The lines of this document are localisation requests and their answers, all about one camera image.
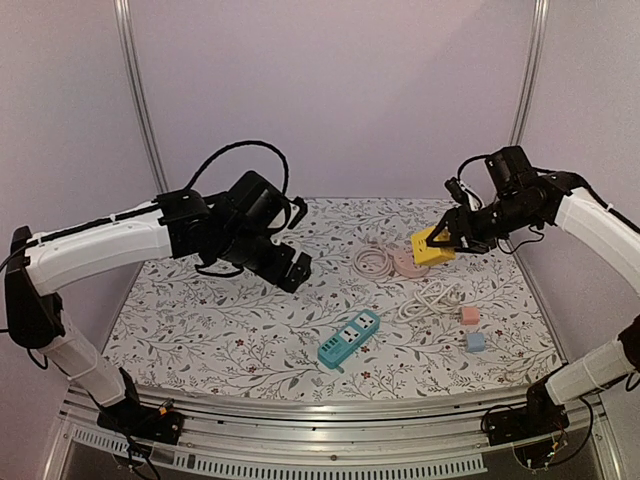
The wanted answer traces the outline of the yellow cube socket adapter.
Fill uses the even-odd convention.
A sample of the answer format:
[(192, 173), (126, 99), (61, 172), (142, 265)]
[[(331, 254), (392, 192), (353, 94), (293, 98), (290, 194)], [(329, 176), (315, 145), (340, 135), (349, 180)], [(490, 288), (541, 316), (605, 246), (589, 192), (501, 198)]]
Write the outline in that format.
[(434, 226), (427, 227), (410, 237), (413, 260), (418, 266), (432, 267), (456, 258), (456, 253), (452, 248), (428, 245), (427, 240), (434, 230)]

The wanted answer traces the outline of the teal power strip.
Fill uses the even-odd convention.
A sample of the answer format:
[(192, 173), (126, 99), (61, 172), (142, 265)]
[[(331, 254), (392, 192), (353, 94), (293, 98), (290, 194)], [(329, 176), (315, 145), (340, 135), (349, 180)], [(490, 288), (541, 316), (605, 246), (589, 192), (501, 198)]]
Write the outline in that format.
[(342, 370), (342, 363), (360, 349), (380, 327), (380, 317), (365, 309), (354, 315), (337, 333), (320, 344), (318, 361), (330, 370)]

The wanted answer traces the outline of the blue charger cube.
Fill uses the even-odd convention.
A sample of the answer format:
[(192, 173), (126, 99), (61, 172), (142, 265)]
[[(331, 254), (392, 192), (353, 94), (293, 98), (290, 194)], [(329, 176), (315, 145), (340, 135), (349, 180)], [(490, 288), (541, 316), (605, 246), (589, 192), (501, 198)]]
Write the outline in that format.
[(465, 351), (467, 353), (480, 353), (486, 349), (486, 338), (480, 332), (468, 332), (464, 338)]

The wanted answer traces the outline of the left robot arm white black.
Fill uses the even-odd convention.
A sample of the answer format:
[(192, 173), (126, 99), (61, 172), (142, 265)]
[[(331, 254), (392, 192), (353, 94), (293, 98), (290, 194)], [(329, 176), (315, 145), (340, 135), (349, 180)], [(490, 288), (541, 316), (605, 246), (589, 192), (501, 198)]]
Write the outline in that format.
[(191, 188), (157, 196), (132, 210), (82, 225), (34, 234), (15, 230), (3, 262), (6, 331), (84, 388), (128, 434), (148, 426), (125, 374), (107, 361), (63, 310), (61, 288), (125, 265), (196, 255), (198, 272), (225, 261), (293, 293), (311, 273), (311, 258), (281, 242), (307, 214), (255, 171), (227, 191), (202, 196)]

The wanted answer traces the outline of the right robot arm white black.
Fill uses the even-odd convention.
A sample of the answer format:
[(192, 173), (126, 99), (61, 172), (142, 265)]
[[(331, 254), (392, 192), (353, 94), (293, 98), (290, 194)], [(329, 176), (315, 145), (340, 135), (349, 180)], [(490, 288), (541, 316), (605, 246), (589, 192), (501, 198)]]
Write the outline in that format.
[[(639, 287), (639, 229), (606, 203), (579, 174), (534, 167), (519, 146), (481, 156), (496, 190), (495, 200), (472, 209), (454, 177), (445, 184), (457, 202), (426, 238), (429, 248), (484, 254), (524, 227), (557, 227), (599, 255), (633, 288)], [(517, 427), (537, 436), (552, 424), (556, 409), (602, 391), (639, 369), (639, 324), (589, 352), (527, 391)]]

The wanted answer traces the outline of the pink round power strip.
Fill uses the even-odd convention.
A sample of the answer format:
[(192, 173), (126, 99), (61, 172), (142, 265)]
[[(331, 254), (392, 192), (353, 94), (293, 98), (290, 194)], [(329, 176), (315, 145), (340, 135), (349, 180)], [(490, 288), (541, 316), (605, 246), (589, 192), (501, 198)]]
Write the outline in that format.
[(421, 278), (430, 270), (428, 266), (416, 264), (413, 253), (408, 250), (398, 250), (393, 252), (391, 254), (391, 260), (395, 272), (405, 278)]

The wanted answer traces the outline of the pink charger cube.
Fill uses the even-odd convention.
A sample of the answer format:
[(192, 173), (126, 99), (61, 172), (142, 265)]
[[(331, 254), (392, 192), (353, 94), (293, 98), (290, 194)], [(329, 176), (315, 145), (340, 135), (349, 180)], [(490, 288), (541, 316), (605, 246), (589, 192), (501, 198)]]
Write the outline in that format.
[(475, 306), (463, 306), (459, 310), (459, 323), (464, 326), (478, 325), (481, 319), (480, 311)]

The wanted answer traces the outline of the floral table mat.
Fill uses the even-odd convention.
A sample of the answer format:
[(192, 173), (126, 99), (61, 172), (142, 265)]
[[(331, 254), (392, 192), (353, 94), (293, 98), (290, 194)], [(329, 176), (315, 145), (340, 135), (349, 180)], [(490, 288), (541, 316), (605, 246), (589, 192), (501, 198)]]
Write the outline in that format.
[[(197, 274), (193, 259), (146, 263), (104, 354), (141, 384), (212, 395), (328, 402), (390, 400), (527, 385), (563, 362), (516, 261), (463, 255), (421, 278), (397, 274), (390, 255), (435, 224), (446, 200), (312, 199), (285, 241), (312, 258), (287, 294), (245, 273)], [(459, 323), (475, 306), (478, 325)], [(321, 343), (371, 310), (379, 330), (341, 365)], [(467, 353), (465, 334), (485, 335)]]

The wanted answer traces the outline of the aluminium front rail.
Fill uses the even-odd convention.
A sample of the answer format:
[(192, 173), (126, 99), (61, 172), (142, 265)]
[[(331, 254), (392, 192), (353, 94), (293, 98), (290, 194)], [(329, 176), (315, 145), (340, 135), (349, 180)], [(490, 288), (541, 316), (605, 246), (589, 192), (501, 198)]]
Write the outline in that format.
[(598, 398), (567, 408), (551, 466), (521, 464), (550, 436), (491, 445), (488, 410), (521, 406), (520, 387), (402, 400), (296, 403), (174, 394), (184, 416), (174, 445), (127, 453), (71, 388), (59, 412), (47, 479), (620, 479), (623, 469)]

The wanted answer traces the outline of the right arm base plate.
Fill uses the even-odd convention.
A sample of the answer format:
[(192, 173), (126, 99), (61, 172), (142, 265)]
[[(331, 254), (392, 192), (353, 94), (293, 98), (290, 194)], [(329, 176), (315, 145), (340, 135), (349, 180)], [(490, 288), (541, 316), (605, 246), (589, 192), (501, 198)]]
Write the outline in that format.
[(481, 431), (491, 446), (503, 445), (541, 435), (560, 432), (569, 427), (563, 407), (553, 406), (546, 413), (533, 413), (527, 406), (495, 405), (482, 416)]

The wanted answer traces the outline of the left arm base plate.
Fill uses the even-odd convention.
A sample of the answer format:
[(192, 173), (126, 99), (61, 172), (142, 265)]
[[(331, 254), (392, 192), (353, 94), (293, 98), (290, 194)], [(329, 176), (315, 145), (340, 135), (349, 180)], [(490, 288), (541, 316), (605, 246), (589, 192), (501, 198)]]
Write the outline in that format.
[(139, 401), (124, 399), (113, 406), (99, 406), (97, 424), (130, 437), (177, 445), (185, 417), (174, 409), (174, 400), (149, 407)]

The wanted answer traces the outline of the right aluminium corner post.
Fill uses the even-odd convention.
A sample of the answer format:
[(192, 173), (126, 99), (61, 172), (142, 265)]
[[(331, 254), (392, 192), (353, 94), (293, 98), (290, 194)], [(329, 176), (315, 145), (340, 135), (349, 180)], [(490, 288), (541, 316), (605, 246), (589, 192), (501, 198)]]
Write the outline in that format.
[(543, 55), (547, 20), (549, 14), (549, 0), (536, 0), (534, 2), (529, 46), (526, 54), (524, 76), (521, 83), (520, 94), (516, 105), (511, 133), (508, 143), (520, 144), (524, 138), (528, 117), (533, 105), (536, 81)]

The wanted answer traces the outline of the aluminium corner post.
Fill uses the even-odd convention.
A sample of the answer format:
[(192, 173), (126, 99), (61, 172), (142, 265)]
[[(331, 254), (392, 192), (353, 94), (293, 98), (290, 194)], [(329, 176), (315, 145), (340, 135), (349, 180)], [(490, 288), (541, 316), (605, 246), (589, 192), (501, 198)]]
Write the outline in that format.
[(529, 46), (526, 54), (524, 76), (521, 83), (520, 94), (516, 105), (511, 133), (508, 143), (520, 144), (524, 138), (528, 117), (533, 105), (536, 81), (543, 55), (547, 20), (549, 14), (549, 0), (536, 0), (534, 2)]
[(169, 190), (169, 184), (162, 164), (151, 114), (149, 112), (148, 102), (144, 91), (143, 78), (135, 43), (130, 2), (127, 0), (115, 0), (113, 4), (119, 42), (125, 65), (125, 73), (129, 84), (142, 144), (155, 187), (159, 193), (166, 193)]

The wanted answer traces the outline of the left aluminium corner post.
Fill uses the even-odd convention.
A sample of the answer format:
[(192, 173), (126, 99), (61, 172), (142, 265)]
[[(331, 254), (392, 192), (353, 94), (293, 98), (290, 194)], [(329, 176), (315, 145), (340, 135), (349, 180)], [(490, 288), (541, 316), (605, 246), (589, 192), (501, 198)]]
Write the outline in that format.
[(155, 187), (159, 193), (166, 193), (169, 190), (169, 184), (162, 164), (151, 114), (149, 112), (148, 102), (144, 91), (143, 78), (135, 43), (130, 2), (127, 0), (115, 0), (113, 4), (119, 42), (125, 65), (125, 73), (129, 84), (142, 144)]

